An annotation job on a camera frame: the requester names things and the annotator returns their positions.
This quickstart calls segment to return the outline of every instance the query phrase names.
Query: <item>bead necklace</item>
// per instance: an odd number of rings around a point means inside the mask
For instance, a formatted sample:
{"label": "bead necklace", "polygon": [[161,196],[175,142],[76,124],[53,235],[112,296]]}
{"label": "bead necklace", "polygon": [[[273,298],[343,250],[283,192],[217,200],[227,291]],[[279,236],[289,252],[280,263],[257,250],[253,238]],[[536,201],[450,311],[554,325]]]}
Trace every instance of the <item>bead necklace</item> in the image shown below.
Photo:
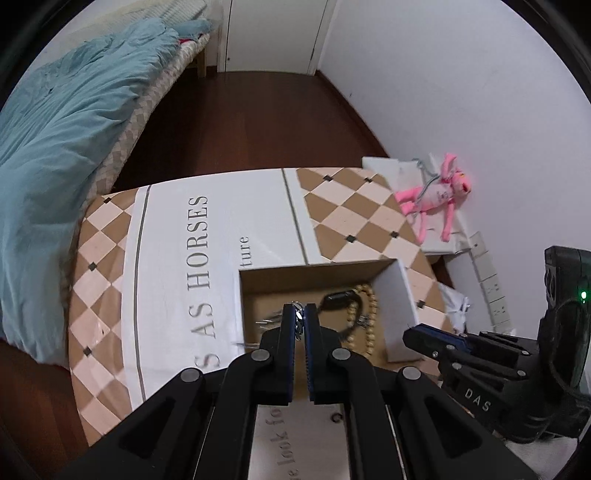
{"label": "bead necklace", "polygon": [[[368,296],[369,300],[367,327],[365,328],[366,350],[363,354],[366,358],[369,358],[373,354],[375,346],[374,325],[375,317],[378,312],[378,300],[374,294],[374,290],[368,284],[357,285],[353,290],[358,294],[365,293]],[[353,328],[355,325],[355,318],[358,308],[359,305],[357,304],[357,302],[351,303],[347,308],[347,325],[349,326],[349,328]],[[349,344],[349,349],[352,350],[353,348],[355,348],[355,338],[353,337],[353,335],[349,335],[347,337],[347,343]]]}

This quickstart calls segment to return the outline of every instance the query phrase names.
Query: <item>diamond pattern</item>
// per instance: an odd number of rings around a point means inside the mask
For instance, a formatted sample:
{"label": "diamond pattern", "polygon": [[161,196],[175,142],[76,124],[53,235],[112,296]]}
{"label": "diamond pattern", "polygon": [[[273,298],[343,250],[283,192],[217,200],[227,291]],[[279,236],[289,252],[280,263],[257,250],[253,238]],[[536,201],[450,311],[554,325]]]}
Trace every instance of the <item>diamond pattern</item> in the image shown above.
{"label": "diamond pattern", "polygon": [[[95,224],[84,218],[85,235],[79,237],[69,310],[69,360],[76,405],[90,445],[131,412],[123,372],[121,282],[136,192],[98,197],[88,208]],[[119,213],[112,218],[115,211]]]}
{"label": "diamond pattern", "polygon": [[419,318],[440,327],[444,305],[433,270],[386,180],[360,168],[299,168],[297,175],[320,254],[334,262],[400,259]]}

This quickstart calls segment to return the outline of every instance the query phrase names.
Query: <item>door frame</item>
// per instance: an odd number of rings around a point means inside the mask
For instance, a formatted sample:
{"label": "door frame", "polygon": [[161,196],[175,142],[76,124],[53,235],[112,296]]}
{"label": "door frame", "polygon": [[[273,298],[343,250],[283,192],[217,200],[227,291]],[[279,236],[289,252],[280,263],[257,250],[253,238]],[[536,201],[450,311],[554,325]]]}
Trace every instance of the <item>door frame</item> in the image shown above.
{"label": "door frame", "polygon": [[[222,0],[222,24],[220,25],[219,35],[219,46],[217,49],[217,70],[218,72],[226,71],[226,49],[228,47],[228,32],[230,30],[230,18],[232,16],[232,2],[234,0]],[[308,75],[314,75],[318,62],[320,60],[320,54],[324,46],[324,41],[329,30],[330,22],[335,12],[335,6],[340,0],[326,0],[324,5],[324,13],[322,14],[322,20],[318,27],[318,33],[316,34],[316,41],[314,42],[314,49],[312,49],[312,55],[310,57],[310,64],[308,65]]]}

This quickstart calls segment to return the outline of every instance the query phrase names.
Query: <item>bedsheet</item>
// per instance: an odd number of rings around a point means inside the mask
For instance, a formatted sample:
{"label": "bedsheet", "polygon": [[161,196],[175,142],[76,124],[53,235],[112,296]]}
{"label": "bedsheet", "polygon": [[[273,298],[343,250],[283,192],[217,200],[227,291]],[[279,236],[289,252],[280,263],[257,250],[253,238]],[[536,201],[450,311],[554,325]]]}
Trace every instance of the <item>bedsheet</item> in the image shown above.
{"label": "bedsheet", "polygon": [[145,20],[84,43],[19,83],[0,112],[2,336],[67,365],[64,265],[93,173],[178,49]]}
{"label": "bedsheet", "polygon": [[[122,341],[122,323],[130,320],[125,315],[122,320],[122,291],[124,283],[133,276],[133,271],[124,273],[124,264],[126,256],[132,254],[129,244],[138,243],[138,232],[129,230],[132,217],[137,223],[145,215],[149,217],[151,209],[162,208],[150,203],[158,188],[163,194],[185,190],[194,192],[192,196],[217,192],[216,201],[209,200],[210,208],[221,203],[216,208],[224,211],[228,205],[219,192],[231,190],[246,204],[235,206],[239,210],[237,216],[244,208],[253,211],[254,205],[246,198],[258,199],[257,221],[272,222],[274,206],[265,201],[265,192],[271,189],[263,188],[269,182],[273,182],[274,189],[283,190],[284,195],[287,192],[285,198],[291,200],[294,220],[290,221],[298,226],[306,244],[307,262],[400,258],[407,266],[420,320],[439,326],[446,323],[434,274],[413,230],[400,213],[387,182],[369,170],[290,168],[233,172],[165,182],[151,186],[150,192],[143,187],[98,197],[82,223],[69,311],[72,384],[89,444],[132,411],[129,389],[138,390],[137,385],[132,385],[137,379],[128,376],[130,371],[132,375],[136,371],[124,365],[124,348],[129,345],[124,346]],[[187,239],[181,234],[178,241],[184,246]],[[142,258],[150,262],[153,257]]]}

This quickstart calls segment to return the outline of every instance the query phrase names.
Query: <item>wooden floor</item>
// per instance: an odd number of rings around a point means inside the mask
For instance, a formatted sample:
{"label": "wooden floor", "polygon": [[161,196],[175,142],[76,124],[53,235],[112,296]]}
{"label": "wooden floor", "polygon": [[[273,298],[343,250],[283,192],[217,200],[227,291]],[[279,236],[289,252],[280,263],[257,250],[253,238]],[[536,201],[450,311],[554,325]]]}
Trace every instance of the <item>wooden floor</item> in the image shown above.
{"label": "wooden floor", "polygon": [[0,340],[2,424],[42,478],[51,478],[88,448],[69,371],[40,365]]}
{"label": "wooden floor", "polygon": [[360,167],[384,155],[319,77],[183,73],[152,114],[114,191],[272,167]]}
{"label": "wooden floor", "polygon": [[[361,166],[362,156],[383,154],[318,77],[198,80],[188,70],[152,114],[114,190],[231,170]],[[43,478],[85,451],[65,369],[0,341],[0,382],[0,422]]]}

